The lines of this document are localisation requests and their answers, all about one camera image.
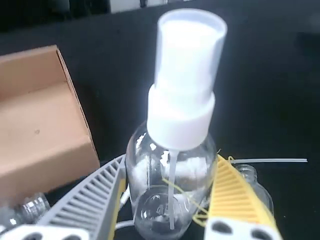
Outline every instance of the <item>white pump cap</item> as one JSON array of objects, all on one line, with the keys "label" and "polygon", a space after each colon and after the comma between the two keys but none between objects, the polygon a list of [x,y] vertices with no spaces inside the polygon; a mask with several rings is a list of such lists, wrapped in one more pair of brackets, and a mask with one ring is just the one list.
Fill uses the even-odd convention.
[{"label": "white pump cap", "polygon": [[186,151],[208,135],[226,33],[219,16],[199,9],[173,10],[158,21],[147,130],[160,146]]}]

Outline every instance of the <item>threaded bottle neck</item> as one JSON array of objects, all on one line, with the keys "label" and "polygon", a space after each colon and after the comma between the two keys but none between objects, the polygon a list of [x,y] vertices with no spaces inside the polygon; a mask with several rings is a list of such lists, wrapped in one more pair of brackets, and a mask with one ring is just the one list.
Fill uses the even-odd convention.
[{"label": "threaded bottle neck", "polygon": [[35,223],[48,210],[50,205],[43,193],[37,193],[32,198],[26,199],[23,205],[16,210],[27,224]]},{"label": "threaded bottle neck", "polygon": [[245,178],[247,182],[257,182],[258,175],[257,175],[257,170],[247,164],[240,164],[235,167]]}]

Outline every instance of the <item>brown cardboard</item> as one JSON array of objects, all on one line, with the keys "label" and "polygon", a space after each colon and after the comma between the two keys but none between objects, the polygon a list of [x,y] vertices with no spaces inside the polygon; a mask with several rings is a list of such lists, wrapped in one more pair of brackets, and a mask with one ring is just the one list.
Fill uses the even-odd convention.
[{"label": "brown cardboard", "polygon": [[0,204],[46,193],[99,167],[56,46],[0,57]]}]

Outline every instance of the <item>black background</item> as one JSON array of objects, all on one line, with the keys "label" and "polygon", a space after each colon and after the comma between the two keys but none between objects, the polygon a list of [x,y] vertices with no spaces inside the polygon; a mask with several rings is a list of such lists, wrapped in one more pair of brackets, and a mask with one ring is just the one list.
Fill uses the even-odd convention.
[{"label": "black background", "polygon": [[[0,54],[58,45],[98,155],[108,161],[125,152],[131,134],[146,118],[157,20],[181,7],[214,12],[228,25],[210,126],[220,153],[307,158],[308,163],[254,166],[273,198],[283,238],[319,237],[320,36],[310,27],[320,14],[319,1],[194,0],[98,15],[0,34]],[[67,190],[51,193],[49,200],[57,201]],[[126,205],[119,219],[130,217]],[[118,231],[115,239],[128,234],[140,239],[131,227]],[[182,239],[200,240],[202,235],[192,224]]]}]

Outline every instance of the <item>spray bottle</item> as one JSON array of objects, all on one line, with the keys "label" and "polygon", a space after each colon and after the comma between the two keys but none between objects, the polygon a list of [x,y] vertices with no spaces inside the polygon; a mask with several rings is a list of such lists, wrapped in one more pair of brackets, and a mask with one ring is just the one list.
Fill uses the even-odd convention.
[{"label": "spray bottle", "polygon": [[197,210],[189,199],[200,204],[212,182],[217,151],[208,130],[226,33],[220,17],[199,9],[173,10],[158,21],[147,120],[125,159],[134,225],[146,240],[179,239]]}]

